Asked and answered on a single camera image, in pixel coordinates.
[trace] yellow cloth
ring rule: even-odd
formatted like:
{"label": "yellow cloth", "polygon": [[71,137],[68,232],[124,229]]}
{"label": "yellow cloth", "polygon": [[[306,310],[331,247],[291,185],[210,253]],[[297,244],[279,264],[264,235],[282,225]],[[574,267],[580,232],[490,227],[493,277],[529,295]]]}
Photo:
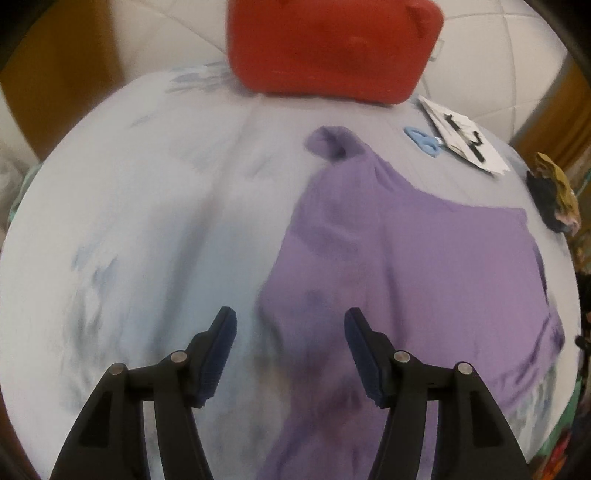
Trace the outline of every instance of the yellow cloth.
{"label": "yellow cloth", "polygon": [[581,214],[579,212],[579,203],[574,195],[573,189],[562,169],[555,164],[548,155],[543,153],[535,154],[536,177],[550,179],[556,185],[556,203],[559,211],[556,212],[556,218],[565,225],[572,228],[571,234],[574,235],[581,225]]}

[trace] purple shirt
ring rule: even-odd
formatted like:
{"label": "purple shirt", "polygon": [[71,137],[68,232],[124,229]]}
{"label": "purple shirt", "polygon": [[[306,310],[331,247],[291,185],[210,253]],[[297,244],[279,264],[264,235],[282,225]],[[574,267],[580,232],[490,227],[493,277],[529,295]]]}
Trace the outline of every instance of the purple shirt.
{"label": "purple shirt", "polygon": [[[424,363],[470,362],[506,413],[547,372],[564,334],[522,209],[421,192],[344,127],[317,130],[307,148],[333,164],[300,199],[260,296],[293,396],[259,478],[365,480],[386,412],[365,397],[347,309],[360,307]],[[427,428],[426,457],[434,441]]]}

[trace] blue scissors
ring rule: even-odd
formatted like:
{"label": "blue scissors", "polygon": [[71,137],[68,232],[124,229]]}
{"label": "blue scissors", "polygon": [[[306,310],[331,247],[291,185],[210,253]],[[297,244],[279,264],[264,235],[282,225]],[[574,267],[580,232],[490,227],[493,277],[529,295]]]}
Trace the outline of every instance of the blue scissors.
{"label": "blue scissors", "polygon": [[441,153],[439,140],[414,127],[404,127],[406,133],[417,146],[427,155],[436,158]]}

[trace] bed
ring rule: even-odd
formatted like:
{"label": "bed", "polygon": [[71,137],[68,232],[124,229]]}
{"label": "bed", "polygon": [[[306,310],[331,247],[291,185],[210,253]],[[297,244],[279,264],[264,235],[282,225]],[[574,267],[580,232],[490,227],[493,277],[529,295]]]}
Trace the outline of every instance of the bed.
{"label": "bed", "polygon": [[[449,153],[433,160],[416,148],[402,128],[431,125],[414,99],[384,108],[266,98],[221,62],[144,76],[102,103],[49,156],[11,226],[0,262],[0,382],[42,478],[111,363],[159,361],[223,304],[238,312],[238,337],[216,397],[195,416],[214,476],[256,477],[290,408],[256,297],[295,202],[325,166],[303,148],[322,125],[350,128],[415,187],[526,210],[566,336],[508,419],[526,458],[535,455],[573,392],[579,304],[564,237],[542,223],[519,156],[487,133],[511,168],[493,181]],[[149,410],[145,423],[158,479]]]}

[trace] red toy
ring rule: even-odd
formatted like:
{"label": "red toy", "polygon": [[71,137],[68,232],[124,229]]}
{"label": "red toy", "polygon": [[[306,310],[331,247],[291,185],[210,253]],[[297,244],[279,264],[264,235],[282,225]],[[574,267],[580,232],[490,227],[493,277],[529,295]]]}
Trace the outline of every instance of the red toy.
{"label": "red toy", "polygon": [[256,92],[401,103],[442,27],[429,0],[230,0],[228,55]]}

